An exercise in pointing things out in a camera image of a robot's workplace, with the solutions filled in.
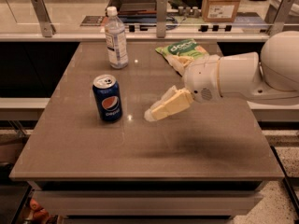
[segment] snack bag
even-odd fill
[[[156,51],[162,54],[168,63],[182,76],[185,68],[191,62],[208,55],[208,52],[198,45],[194,39],[182,40],[163,48],[157,48]]]

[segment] gray tabletop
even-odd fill
[[[10,177],[17,180],[275,180],[283,177],[248,104],[198,104],[158,122],[144,112],[181,77],[155,48],[129,42],[129,65],[110,67],[103,42],[81,43]],[[210,53],[215,44],[203,44]],[[95,77],[121,87],[122,118],[99,119]]]

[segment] pepsi logo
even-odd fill
[[[118,96],[111,96],[102,101],[102,107],[106,111],[114,111],[119,107],[119,105],[120,100]]]

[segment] soda can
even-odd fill
[[[93,81],[93,94],[104,121],[116,121],[122,115],[119,83],[112,75],[102,75]]]

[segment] bottle label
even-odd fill
[[[118,34],[106,33],[108,56],[111,63],[128,63],[126,37],[124,31]]]

